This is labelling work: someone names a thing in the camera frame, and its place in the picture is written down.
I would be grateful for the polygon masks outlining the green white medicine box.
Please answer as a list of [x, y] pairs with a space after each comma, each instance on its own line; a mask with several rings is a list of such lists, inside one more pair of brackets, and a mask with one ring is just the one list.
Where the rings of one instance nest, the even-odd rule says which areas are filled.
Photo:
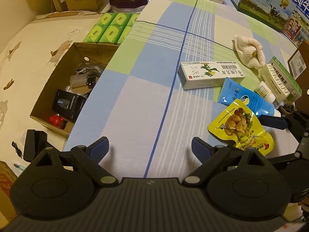
[[275, 70], [275, 73], [285, 85], [286, 89], [290, 92], [290, 95], [287, 97], [286, 101], [294, 103], [302, 95], [302, 89], [297, 84], [296, 80], [290, 75], [285, 66], [279, 61], [275, 56], [270, 60], [270, 64]]

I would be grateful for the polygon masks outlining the small white bottle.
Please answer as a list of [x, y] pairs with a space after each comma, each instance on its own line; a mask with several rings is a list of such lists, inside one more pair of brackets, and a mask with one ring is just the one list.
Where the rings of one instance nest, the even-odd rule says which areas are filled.
[[260, 84], [254, 89], [254, 91], [269, 104], [272, 104], [275, 101], [274, 94], [263, 81], [260, 82]]

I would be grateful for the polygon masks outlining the yellow snack packet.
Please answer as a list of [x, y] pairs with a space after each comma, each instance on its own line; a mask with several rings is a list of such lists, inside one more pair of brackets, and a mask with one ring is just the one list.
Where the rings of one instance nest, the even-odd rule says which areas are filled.
[[232, 140], [235, 147], [253, 147], [262, 155], [274, 149], [273, 137], [262, 127], [257, 116], [241, 100], [234, 100], [208, 125], [208, 131], [221, 140]]

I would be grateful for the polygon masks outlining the white vial tray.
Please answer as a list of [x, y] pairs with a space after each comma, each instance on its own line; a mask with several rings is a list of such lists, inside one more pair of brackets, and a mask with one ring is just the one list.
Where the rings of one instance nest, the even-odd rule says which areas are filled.
[[274, 94], [275, 99], [278, 103], [283, 102], [290, 95], [290, 92], [285, 87], [281, 79], [276, 74], [271, 64], [265, 64], [260, 69], [260, 74], [267, 85], [267, 87]]

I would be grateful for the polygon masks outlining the blue cream tube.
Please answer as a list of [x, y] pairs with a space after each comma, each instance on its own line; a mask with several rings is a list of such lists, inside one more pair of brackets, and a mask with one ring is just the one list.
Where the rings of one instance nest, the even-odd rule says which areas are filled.
[[257, 117], [261, 115], [281, 117], [281, 113], [260, 95], [226, 78], [217, 102], [229, 106], [236, 99], [241, 100]]

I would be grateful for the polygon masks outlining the white medicine box with birds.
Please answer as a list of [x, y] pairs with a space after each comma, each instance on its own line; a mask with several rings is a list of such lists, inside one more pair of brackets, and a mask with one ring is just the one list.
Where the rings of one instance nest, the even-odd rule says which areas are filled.
[[184, 90], [223, 86], [225, 78], [240, 83], [245, 74], [237, 62], [181, 62], [177, 71]]

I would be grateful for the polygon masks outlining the dark velvet scrunchie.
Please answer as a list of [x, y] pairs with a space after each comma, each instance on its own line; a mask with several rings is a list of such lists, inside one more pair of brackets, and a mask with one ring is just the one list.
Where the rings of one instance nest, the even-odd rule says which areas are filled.
[[292, 114], [295, 111], [295, 106], [292, 103], [284, 103], [284, 105], [280, 105], [278, 107], [278, 111], [281, 113], [281, 115], [288, 115]]

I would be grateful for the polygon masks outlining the red toy in box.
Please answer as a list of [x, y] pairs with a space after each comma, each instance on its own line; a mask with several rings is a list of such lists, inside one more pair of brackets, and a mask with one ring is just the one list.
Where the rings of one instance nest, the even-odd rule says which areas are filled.
[[55, 114], [54, 116], [49, 117], [49, 123], [52, 124], [53, 126], [64, 129], [66, 126], [66, 119], [59, 114]]

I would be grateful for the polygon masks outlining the black product box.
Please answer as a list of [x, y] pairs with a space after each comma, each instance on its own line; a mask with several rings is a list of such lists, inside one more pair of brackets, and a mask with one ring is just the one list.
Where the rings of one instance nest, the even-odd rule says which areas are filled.
[[57, 90], [54, 97], [52, 110], [60, 116], [76, 122], [84, 104], [86, 97], [64, 90]]

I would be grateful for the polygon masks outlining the cream knitted cloth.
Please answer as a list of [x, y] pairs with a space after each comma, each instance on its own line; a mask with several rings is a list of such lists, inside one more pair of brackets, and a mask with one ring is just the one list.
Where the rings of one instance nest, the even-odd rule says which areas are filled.
[[261, 69], [266, 64], [263, 47], [254, 38], [234, 35], [235, 50], [242, 64], [250, 69]]

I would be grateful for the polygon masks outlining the checkered bed sheet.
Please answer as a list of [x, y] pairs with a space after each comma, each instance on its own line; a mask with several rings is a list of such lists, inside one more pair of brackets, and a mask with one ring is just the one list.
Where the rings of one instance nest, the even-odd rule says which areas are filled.
[[208, 125], [224, 110], [219, 88], [185, 91], [184, 61], [238, 61], [235, 35], [252, 37], [267, 60], [286, 64], [295, 46], [280, 32], [238, 12], [229, 0], [151, 0], [87, 99], [65, 150], [110, 141], [101, 166], [118, 178], [184, 177], [199, 162], [191, 141], [219, 141]]

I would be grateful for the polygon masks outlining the open cardboard box on floor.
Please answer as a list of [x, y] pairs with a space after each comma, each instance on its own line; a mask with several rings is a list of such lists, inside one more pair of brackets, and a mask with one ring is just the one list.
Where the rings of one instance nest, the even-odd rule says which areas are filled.
[[87, 98], [117, 49], [118, 45], [112, 43], [73, 43], [51, 73], [30, 118], [60, 135], [68, 136], [75, 122], [65, 118], [67, 123], [64, 129], [49, 123], [49, 117], [57, 114], [52, 110], [57, 90]]

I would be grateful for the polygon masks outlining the green milk carton box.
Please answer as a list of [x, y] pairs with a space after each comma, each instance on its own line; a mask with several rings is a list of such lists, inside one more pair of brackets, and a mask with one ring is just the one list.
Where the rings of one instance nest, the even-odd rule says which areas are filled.
[[280, 32], [296, 5], [291, 0], [230, 0], [236, 10]]

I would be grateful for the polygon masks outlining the green tissue packs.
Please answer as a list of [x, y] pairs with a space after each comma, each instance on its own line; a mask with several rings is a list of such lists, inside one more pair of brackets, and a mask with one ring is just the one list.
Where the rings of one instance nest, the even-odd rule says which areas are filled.
[[121, 44], [138, 17], [138, 13], [104, 13], [83, 42]]

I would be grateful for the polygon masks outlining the dark tray with items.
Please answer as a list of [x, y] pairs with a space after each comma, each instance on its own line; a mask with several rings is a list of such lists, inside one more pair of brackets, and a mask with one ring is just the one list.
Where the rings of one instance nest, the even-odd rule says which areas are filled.
[[141, 13], [148, 0], [110, 0], [111, 9], [117, 13]]

